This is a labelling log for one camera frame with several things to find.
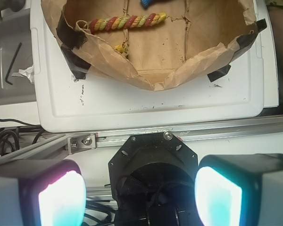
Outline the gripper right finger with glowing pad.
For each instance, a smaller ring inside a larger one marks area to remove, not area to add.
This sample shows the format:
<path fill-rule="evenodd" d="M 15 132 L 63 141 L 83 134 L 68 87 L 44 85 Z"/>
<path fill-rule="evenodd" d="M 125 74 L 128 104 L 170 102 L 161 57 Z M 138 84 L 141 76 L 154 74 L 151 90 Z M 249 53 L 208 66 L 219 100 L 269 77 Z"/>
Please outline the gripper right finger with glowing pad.
<path fill-rule="evenodd" d="M 202 158 L 195 201 L 205 226 L 283 226 L 283 154 Z"/>

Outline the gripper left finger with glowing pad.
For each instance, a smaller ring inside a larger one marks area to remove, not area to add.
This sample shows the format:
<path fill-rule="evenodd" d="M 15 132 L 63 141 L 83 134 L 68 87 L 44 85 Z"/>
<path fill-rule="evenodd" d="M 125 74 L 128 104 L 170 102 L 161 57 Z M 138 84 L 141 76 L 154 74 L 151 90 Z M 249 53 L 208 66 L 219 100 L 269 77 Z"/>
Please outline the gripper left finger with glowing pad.
<path fill-rule="evenodd" d="M 79 226 L 85 206 L 76 162 L 0 159 L 0 226 Z"/>

